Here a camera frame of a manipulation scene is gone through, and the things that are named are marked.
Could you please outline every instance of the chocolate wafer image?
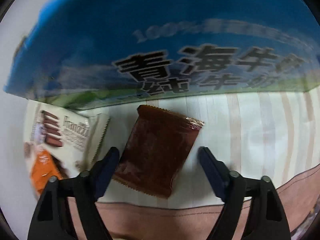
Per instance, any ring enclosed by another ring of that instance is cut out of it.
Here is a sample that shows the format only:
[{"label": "chocolate wafer image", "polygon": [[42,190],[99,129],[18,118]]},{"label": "chocolate wafer image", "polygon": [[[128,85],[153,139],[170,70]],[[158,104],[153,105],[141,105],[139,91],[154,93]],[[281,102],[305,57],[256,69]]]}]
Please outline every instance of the chocolate wafer image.
[{"label": "chocolate wafer image", "polygon": [[59,126],[59,118],[47,111],[42,111],[43,124],[47,130],[45,143],[52,147],[62,147],[61,132]]}]

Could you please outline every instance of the brown fabric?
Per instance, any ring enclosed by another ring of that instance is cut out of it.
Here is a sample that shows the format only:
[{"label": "brown fabric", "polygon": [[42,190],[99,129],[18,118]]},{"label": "brown fabric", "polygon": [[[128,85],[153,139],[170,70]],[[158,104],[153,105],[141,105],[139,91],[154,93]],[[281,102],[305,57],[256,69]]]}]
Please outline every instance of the brown fabric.
[{"label": "brown fabric", "polygon": [[[320,194],[320,165],[305,171],[278,188],[290,230],[294,230],[314,207]],[[69,200],[79,240],[86,239],[74,199]],[[233,240],[241,238],[250,202],[244,202]],[[99,213],[113,237],[134,240],[205,240],[222,206],[183,210],[139,207],[125,203],[97,203]]]}]

